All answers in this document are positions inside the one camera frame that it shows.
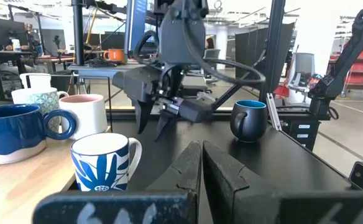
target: orange mug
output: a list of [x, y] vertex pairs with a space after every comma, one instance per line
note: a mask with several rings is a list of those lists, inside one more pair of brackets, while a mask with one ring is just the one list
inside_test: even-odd
[[123, 49], [108, 49], [104, 55], [104, 59], [113, 61], [124, 61], [124, 50]]

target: mug handle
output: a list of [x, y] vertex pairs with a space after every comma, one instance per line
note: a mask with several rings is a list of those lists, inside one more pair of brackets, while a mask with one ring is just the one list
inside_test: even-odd
[[238, 128], [238, 133], [242, 134], [242, 129], [244, 128], [244, 120], [248, 116], [246, 112], [238, 113], [236, 116], [236, 120], [234, 121], [234, 126]]
[[106, 60], [109, 60], [109, 57], [107, 58], [106, 55], [109, 56], [109, 52], [108, 51], [106, 51], [105, 53], [103, 53], [103, 58], [106, 59]]
[[[68, 129], [64, 133], [59, 134], [59, 133], [52, 131], [49, 128], [49, 121], [50, 121], [50, 119], [52, 119], [55, 116], [64, 117], [65, 119], [67, 119], [68, 123], [70, 124]], [[71, 137], [74, 134], [74, 132], [76, 130], [76, 119], [68, 111], [61, 110], [61, 109], [55, 109], [44, 115], [44, 125], [45, 125], [45, 129], [46, 129], [46, 135], [49, 138], [54, 139], [54, 140], [64, 140], [64, 139], [68, 139], [69, 137]]]
[[64, 95], [64, 97], [70, 96], [67, 92], [65, 91], [58, 91], [57, 92], [57, 96], [60, 97], [61, 95]]
[[131, 179], [134, 171], [137, 168], [137, 165], [139, 165], [140, 158], [142, 157], [142, 144], [135, 138], [129, 138], [129, 147], [131, 145], [136, 145], [136, 152], [134, 153], [133, 160], [129, 166], [129, 180]]

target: coffee mug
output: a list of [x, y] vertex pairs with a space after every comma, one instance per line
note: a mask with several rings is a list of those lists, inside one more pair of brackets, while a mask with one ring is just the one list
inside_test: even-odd
[[[53, 87], [25, 88], [12, 91], [13, 103], [36, 103], [40, 106], [42, 114], [59, 109], [58, 99], [61, 95], [68, 96], [68, 93], [57, 91]], [[55, 117], [50, 120], [49, 127], [52, 131], [58, 133], [60, 117]]]
[[[133, 144], [136, 152], [129, 163]], [[138, 140], [115, 133], [92, 134], [71, 146], [76, 182], [82, 191], [126, 190], [141, 156]]]
[[119, 62], [123, 62], [124, 61], [124, 50], [123, 49], [108, 49], [104, 54], [103, 54], [104, 59], [106, 60], [113, 60], [113, 61], [119, 61]]
[[[0, 106], [0, 164], [18, 162], [38, 154], [46, 147], [46, 136], [63, 140], [76, 129], [74, 117], [64, 110], [53, 110], [42, 116], [40, 106], [18, 104]], [[63, 116], [71, 124], [61, 134], [48, 128], [54, 116]]]
[[[107, 130], [107, 115], [104, 97], [99, 94], [66, 96], [60, 99], [60, 109], [74, 115], [78, 126], [71, 139], [77, 140], [90, 134], [103, 133]], [[63, 131], [68, 129], [68, 122], [62, 118]]]
[[268, 118], [266, 104], [255, 100], [240, 100], [232, 108], [230, 128], [238, 140], [254, 142], [266, 131]]

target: mug with green patterned band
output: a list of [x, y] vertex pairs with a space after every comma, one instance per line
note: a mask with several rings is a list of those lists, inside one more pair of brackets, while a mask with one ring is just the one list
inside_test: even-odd
[[[57, 91], [56, 88], [25, 88], [14, 90], [12, 92], [13, 103], [34, 103], [38, 104], [41, 108], [43, 115], [51, 112], [52, 110], [59, 109], [59, 97], [61, 95], [68, 96], [64, 91]], [[49, 121], [49, 128], [58, 133], [60, 127], [60, 117], [56, 116]]]

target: mug rim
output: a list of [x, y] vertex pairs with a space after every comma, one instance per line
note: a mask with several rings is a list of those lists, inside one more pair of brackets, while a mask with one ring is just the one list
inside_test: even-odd
[[[86, 101], [86, 102], [64, 102], [64, 100], [66, 100], [66, 99], [77, 98], [77, 97], [81, 97], [84, 95], [97, 96], [97, 99], [92, 100], [92, 101]], [[59, 102], [68, 103], [68, 104], [82, 104], [82, 103], [95, 103], [95, 102], [99, 102], [101, 100], [104, 100], [104, 96], [100, 95], [100, 94], [79, 94], [79, 95], [64, 96], [63, 98], [59, 99]]]
[[54, 87], [43, 87], [43, 88], [24, 88], [24, 89], [18, 89], [18, 90], [12, 91], [12, 93], [22, 93], [22, 92], [26, 92], [31, 95], [38, 95], [38, 94], [57, 92], [57, 89]]
[[32, 114], [32, 113], [36, 113], [37, 111], [38, 112], [40, 111], [40, 106], [35, 103], [31, 103], [31, 104], [30, 103], [18, 103], [18, 104], [13, 104], [13, 105], [1, 105], [0, 108], [12, 108], [12, 107], [18, 107], [18, 106], [31, 106], [31, 107], [34, 107], [35, 109], [30, 112], [26, 112], [26, 113], [22, 113], [22, 114], [0, 117], [0, 119], [15, 118], [18, 116], [24, 116], [24, 115], [28, 115], [28, 114]]
[[[246, 106], [246, 105], [242, 105], [241, 103], [242, 102], [254, 102], [254, 103], [258, 103], [260, 104], [261, 106], [257, 106], [257, 107], [253, 107], [253, 106]], [[238, 106], [242, 106], [242, 107], [245, 107], [245, 108], [252, 108], [252, 109], [262, 109], [262, 108], [266, 108], [266, 104], [260, 102], [260, 101], [257, 101], [257, 100], [239, 100], [236, 102], [236, 105]]]
[[74, 150], [74, 144], [75, 143], [77, 143], [79, 140], [81, 140], [81, 139], [84, 139], [84, 138], [87, 138], [87, 137], [91, 137], [91, 136], [94, 136], [94, 135], [99, 135], [99, 134], [110, 134], [110, 135], [118, 135], [118, 136], [122, 136], [122, 137], [124, 137], [124, 138], [126, 138], [126, 145], [125, 146], [127, 146], [128, 144], [129, 144], [129, 138], [127, 138], [125, 135], [123, 135], [123, 134], [118, 134], [118, 133], [96, 133], [96, 134], [90, 134], [90, 135], [88, 135], [88, 136], [85, 136], [85, 137], [82, 137], [82, 138], [80, 138], [80, 139], [78, 139], [78, 140], [76, 140], [75, 142], [73, 142], [72, 144], [71, 144], [71, 152], [72, 153], [75, 153], [75, 154], [78, 154], [78, 155], [80, 155], [80, 156], [103, 156], [103, 155], [108, 155], [108, 154], [112, 154], [112, 153], [116, 153], [116, 151], [118, 151], [118, 150], [120, 150], [120, 149], [122, 149], [123, 147], [125, 147], [125, 146], [123, 146], [123, 147], [120, 147], [119, 149], [115, 149], [115, 150], [113, 150], [113, 151], [111, 151], [111, 152], [106, 152], [106, 153], [100, 153], [100, 154], [94, 154], [94, 155], [87, 155], [87, 154], [83, 154], [83, 153], [80, 153], [80, 152], [76, 152], [75, 150]]

